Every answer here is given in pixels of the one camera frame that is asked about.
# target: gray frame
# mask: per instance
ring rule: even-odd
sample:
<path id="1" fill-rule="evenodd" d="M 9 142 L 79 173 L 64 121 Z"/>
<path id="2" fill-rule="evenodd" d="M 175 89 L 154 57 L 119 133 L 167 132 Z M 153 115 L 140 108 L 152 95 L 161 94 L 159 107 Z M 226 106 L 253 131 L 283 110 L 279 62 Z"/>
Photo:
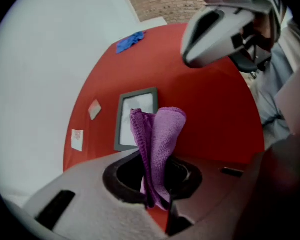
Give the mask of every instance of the gray frame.
<path id="1" fill-rule="evenodd" d="M 114 150 L 115 151 L 126 151 L 126 150 L 132 150 L 135 149 L 136 146 L 130 146 L 130 145 L 121 145 L 120 144 L 120 130 L 121 130 L 121 119 L 122 119 L 122 110 L 124 107 L 124 100 L 127 98 L 132 98 L 136 96 L 141 96 L 145 94 L 152 94 L 153 97 L 153 112 L 158 112 L 158 89 L 156 87 L 143 89 L 143 90 L 137 90 L 125 94 L 120 95 L 119 100 L 119 107 L 118 107 L 118 113 L 116 116 L 116 126 L 115 126 L 115 137 L 114 137 Z"/>

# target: brick wall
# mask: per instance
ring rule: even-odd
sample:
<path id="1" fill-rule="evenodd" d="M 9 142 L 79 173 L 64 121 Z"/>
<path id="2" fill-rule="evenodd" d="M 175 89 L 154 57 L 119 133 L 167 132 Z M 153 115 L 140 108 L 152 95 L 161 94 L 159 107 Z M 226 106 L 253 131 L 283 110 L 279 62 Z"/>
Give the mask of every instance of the brick wall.
<path id="1" fill-rule="evenodd" d="M 203 6 L 204 0 L 130 0 L 141 22 L 163 17 L 168 24 L 186 23 Z"/>

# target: purple microfiber cloth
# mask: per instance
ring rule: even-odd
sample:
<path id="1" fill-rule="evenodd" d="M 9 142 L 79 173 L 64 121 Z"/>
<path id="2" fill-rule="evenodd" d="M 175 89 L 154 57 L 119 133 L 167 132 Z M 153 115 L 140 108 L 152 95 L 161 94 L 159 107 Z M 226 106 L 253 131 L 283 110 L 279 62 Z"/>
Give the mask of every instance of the purple microfiber cloth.
<path id="1" fill-rule="evenodd" d="M 176 107 L 160 108 L 157 114 L 141 109 L 130 112 L 130 126 L 145 169 L 141 192 L 146 193 L 148 206 L 169 208 L 170 195 L 165 188 L 165 167 L 175 150 L 178 136 L 186 123 L 186 114 Z"/>

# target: white robotic arm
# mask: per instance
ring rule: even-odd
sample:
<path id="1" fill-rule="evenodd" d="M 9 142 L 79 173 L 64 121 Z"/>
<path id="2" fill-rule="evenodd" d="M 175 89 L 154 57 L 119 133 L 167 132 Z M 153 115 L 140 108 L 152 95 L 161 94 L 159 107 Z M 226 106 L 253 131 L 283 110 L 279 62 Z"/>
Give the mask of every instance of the white robotic arm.
<path id="1" fill-rule="evenodd" d="M 280 22 L 285 13 L 285 7 L 280 0 L 205 0 L 205 2 L 206 7 L 189 21 L 183 36 L 181 55 L 188 67 L 202 68 L 243 49 L 250 53 L 254 61 L 255 47 L 261 35 L 254 31 L 256 16 L 268 16 L 269 43 L 273 46 L 278 41 Z"/>

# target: blue cloth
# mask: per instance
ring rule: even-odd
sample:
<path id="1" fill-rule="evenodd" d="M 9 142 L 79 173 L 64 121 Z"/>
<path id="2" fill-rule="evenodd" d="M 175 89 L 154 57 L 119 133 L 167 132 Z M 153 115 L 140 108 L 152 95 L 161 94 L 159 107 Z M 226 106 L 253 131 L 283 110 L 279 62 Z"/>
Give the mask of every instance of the blue cloth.
<path id="1" fill-rule="evenodd" d="M 139 40 L 144 39 L 144 33 L 142 31 L 134 33 L 126 39 L 121 40 L 116 45 L 116 54 L 122 53 L 124 50 L 129 49 L 134 44 L 138 43 Z"/>

